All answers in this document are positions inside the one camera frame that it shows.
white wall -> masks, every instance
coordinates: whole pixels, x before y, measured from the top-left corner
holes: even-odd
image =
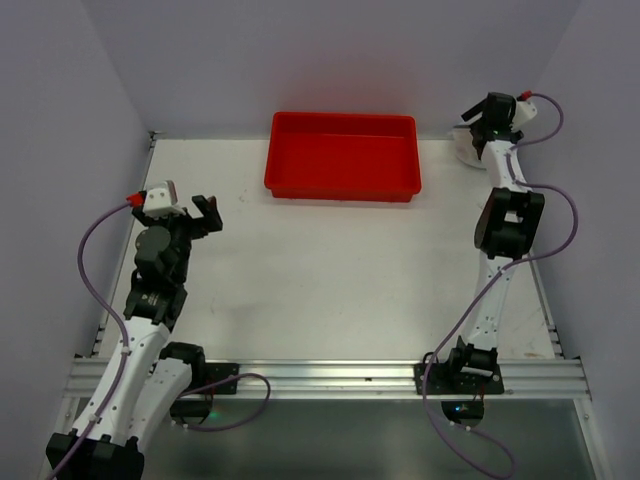
[[[584,2],[537,85],[565,107],[566,127],[523,151],[530,180],[565,186],[580,207],[575,244],[541,270],[562,343],[584,360],[620,479],[638,478],[640,467],[638,18],[638,2]],[[551,128],[555,118],[545,119]],[[538,251],[568,229],[568,208],[547,199]]]
[[[34,478],[73,354],[99,309],[75,252],[86,227],[139,188],[148,136],[77,0],[0,6],[0,477]],[[108,290],[125,214],[88,249]]]
[[[580,0],[83,0],[147,127],[266,134],[278,110],[448,131],[534,86]]]

white table surface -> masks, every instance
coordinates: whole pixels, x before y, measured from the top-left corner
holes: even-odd
[[[160,140],[148,183],[216,195],[224,230],[194,242],[172,340],[212,359],[398,360],[433,350],[472,299],[473,232],[490,191],[446,140],[420,141],[422,192],[409,204],[294,201],[263,185],[267,140]],[[122,311],[134,227],[114,306]],[[118,332],[110,321],[101,355]],[[517,269],[500,329],[502,358],[553,358],[531,269]]]

red plastic bin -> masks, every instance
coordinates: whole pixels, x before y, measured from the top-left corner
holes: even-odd
[[[264,184],[277,198],[408,202],[422,188],[415,120],[278,112]]]

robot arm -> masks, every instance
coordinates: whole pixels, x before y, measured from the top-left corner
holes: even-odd
[[[535,117],[526,94],[516,98],[489,93],[463,114],[468,125],[454,129],[456,154],[464,163],[488,171],[493,187],[476,225],[480,250],[476,295],[513,260],[528,254],[544,208],[544,196],[517,184],[522,179],[513,147],[523,138],[518,127]],[[503,393],[498,366],[498,332],[513,269],[505,272],[472,311],[447,362],[434,365],[429,386],[435,393]]]
[[[202,348],[166,343],[187,296],[184,283],[192,240],[222,230],[215,198],[192,198],[202,213],[199,218],[192,218],[178,205],[170,181],[132,195],[129,201],[134,217],[148,227],[135,242],[136,269],[124,311],[129,346],[122,347],[120,339],[120,347],[71,432],[51,437],[47,457],[55,468],[78,441],[79,432],[95,422],[58,474],[59,480],[140,479],[143,453],[162,418],[181,392],[205,383]],[[96,407],[108,397],[121,368],[124,348],[128,358],[120,381],[103,413],[96,418]]]

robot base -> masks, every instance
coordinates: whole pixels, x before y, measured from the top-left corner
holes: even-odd
[[[413,366],[416,392],[422,395],[422,378],[427,366],[418,363]],[[435,363],[427,378],[428,395],[501,395],[504,393],[504,383],[500,367],[496,366],[490,377],[475,373],[452,372],[448,363]]]
[[[78,440],[76,431],[68,435],[54,433],[47,445],[47,458],[57,465]],[[110,439],[85,439],[58,480],[90,478],[93,480],[139,480],[144,469],[144,455],[136,446],[135,437],[125,446],[114,445]]]

